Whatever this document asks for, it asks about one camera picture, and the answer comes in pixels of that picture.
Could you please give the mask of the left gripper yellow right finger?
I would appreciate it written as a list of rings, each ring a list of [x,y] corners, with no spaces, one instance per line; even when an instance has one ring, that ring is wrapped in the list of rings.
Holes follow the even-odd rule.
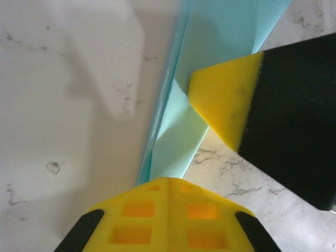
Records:
[[[170,179],[170,251],[280,251],[247,208],[187,182]]]

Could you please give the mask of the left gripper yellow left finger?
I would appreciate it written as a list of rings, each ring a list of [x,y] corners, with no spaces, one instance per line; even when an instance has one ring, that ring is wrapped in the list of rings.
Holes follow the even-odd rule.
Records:
[[[162,177],[83,214],[56,251],[167,251],[170,180]]]

